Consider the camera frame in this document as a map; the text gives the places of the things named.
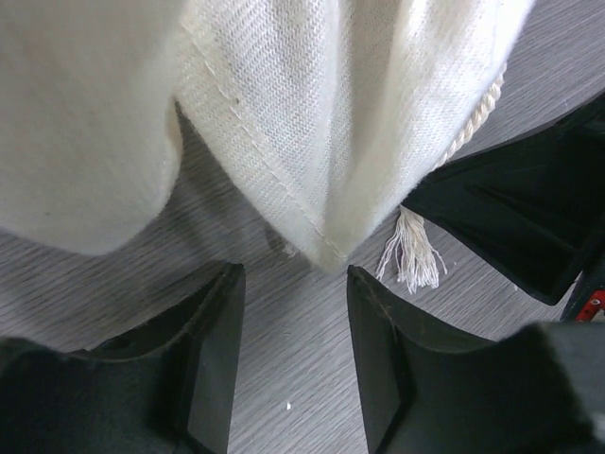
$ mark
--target tassel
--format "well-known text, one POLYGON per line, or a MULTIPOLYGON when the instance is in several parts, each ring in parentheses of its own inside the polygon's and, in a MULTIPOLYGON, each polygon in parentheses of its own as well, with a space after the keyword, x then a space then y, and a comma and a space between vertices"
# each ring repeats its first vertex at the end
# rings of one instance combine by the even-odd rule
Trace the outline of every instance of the tassel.
POLYGON ((439 286, 437 257, 447 274, 447 268, 440 254, 433 248, 424 229, 424 218, 404 206, 399 206, 399 219, 395 233, 387 241, 385 251, 378 264, 376 277, 380 280, 385 275, 387 264, 395 254, 397 264, 397 282, 406 282, 407 290, 416 293, 418 287, 439 286))
MULTIPOLYGON (((456 140, 443 153, 435 168, 443 166, 454 156, 464 144, 473 138, 475 132, 488 119, 488 116, 495 109, 496 101, 500 99, 502 94, 501 87, 504 83, 504 72, 506 70, 507 66, 505 64, 490 89, 475 107, 473 114, 456 137, 456 140)), ((433 248, 426 236, 424 219, 402 205, 399 205, 399 212, 395 233, 385 244, 385 250, 376 269, 376 278, 382 280, 387 264, 395 253, 397 282, 406 282, 410 293, 416 293, 418 288, 426 286, 437 288, 439 286, 439 269, 435 256, 443 265, 445 274, 447 274, 447 268, 445 268, 445 263, 440 254, 433 248)))

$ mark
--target laminate floor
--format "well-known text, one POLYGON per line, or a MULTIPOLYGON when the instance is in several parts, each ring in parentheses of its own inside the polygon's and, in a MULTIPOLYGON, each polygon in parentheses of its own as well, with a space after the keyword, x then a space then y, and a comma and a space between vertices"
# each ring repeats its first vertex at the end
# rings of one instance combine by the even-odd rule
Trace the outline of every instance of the laminate floor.
MULTIPOLYGON (((510 58, 498 109, 464 153, 550 121, 603 90, 601 2, 540 0, 510 58)), ((287 258, 255 210, 184 125, 173 197, 143 233, 104 257, 60 253, 0 235, 0 336, 61 349, 93 347, 162 312, 189 292, 160 290, 200 266, 243 263, 247 305, 231 431, 232 454, 364 454, 345 301, 345 273, 326 275, 287 258)), ((395 217, 351 262, 373 271, 395 217)), ((438 289, 407 295, 458 327, 498 339, 560 307, 523 291, 446 234, 428 226, 449 270, 438 289)))

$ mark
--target stitching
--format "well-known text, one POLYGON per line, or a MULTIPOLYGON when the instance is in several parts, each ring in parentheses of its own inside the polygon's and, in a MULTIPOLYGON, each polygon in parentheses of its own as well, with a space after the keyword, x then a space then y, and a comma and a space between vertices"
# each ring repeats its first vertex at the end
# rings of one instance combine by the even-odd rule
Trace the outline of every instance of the stitching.
POLYGON ((181 28, 190 35, 191 37, 191 44, 193 44, 194 48, 199 52, 199 54, 202 57, 202 60, 204 62, 204 65, 206 66, 206 68, 208 69, 208 72, 212 75, 212 77, 215 80, 215 84, 216 84, 216 88, 218 89, 218 92, 228 101, 230 101, 230 103, 232 103, 232 105, 229 106, 229 110, 233 113, 233 115, 235 115, 235 117, 240 121, 240 123, 238 124, 239 128, 241 128, 242 130, 244 130, 244 132, 248 135, 252 145, 256 148, 256 150, 258 151, 259 157, 261 159, 261 161, 263 162, 263 164, 267 167, 268 171, 271 173, 271 175, 275 178, 275 180, 277 181, 277 183, 283 188, 283 190, 285 191, 286 195, 292 200, 294 201, 294 204, 297 206, 297 208, 300 210, 300 212, 302 213, 302 215, 306 218, 306 220, 313 226, 313 228, 315 229, 316 233, 322 238, 324 244, 326 244, 327 246, 330 247, 330 249, 332 250, 332 252, 340 259, 346 259, 346 255, 342 254, 340 252, 340 250, 336 247, 336 245, 334 245, 332 243, 332 241, 330 241, 325 234, 320 230, 320 228, 318 227, 318 225, 313 221, 313 219, 310 218, 309 214, 307 213, 307 211, 303 208, 303 206, 299 203, 299 201, 297 200, 297 198, 295 198, 290 191, 288 190, 287 186, 284 184, 284 182, 275 174, 275 171, 273 170, 273 168, 271 167, 271 165, 267 162, 267 160, 263 157, 263 153, 261 152, 261 149, 259 148, 259 146, 256 144, 256 142, 254 141, 254 138, 252 137, 251 132, 246 128, 246 126, 243 124, 242 121, 242 117, 240 116, 240 114, 235 110, 235 108, 233 107, 233 103, 236 103, 237 101, 232 98, 229 97, 225 91, 221 88, 218 77, 216 76, 216 72, 211 68, 211 66, 208 64, 208 61, 206 60, 206 56, 204 54, 204 52, 199 48, 198 44, 195 42, 195 40, 193 39, 194 33, 192 33, 185 25, 181 24, 181 28))

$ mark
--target gray wood-grain floor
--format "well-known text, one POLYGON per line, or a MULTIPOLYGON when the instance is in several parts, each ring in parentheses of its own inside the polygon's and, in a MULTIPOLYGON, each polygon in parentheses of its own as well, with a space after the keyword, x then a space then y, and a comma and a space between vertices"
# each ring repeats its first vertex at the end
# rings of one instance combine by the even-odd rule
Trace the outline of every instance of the gray wood-grain floor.
MULTIPOLYGON (((603 29, 601 0, 540 0, 510 59, 498 109, 463 153, 538 127, 600 92, 603 29)), ((373 271, 394 221, 387 219, 352 263, 373 271)), ((440 229, 428 233, 450 272, 439 289, 413 296, 391 273, 386 284, 397 294, 492 339, 557 318, 559 307, 531 301, 440 229)), ((243 263, 247 305, 230 452, 363 454, 344 270, 326 275, 270 242, 265 222, 187 131, 173 198, 121 251, 87 258, 0 235, 0 335, 61 350, 95 346, 178 301, 181 295, 160 297, 158 290, 201 264, 243 263)))

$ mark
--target red object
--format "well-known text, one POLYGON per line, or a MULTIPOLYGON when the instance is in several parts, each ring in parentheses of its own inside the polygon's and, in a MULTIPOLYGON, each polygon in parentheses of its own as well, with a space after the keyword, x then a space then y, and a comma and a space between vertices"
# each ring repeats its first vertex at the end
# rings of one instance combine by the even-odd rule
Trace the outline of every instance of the red object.
POLYGON ((605 290, 597 290, 576 316, 577 322, 590 322, 599 310, 605 310, 605 290))

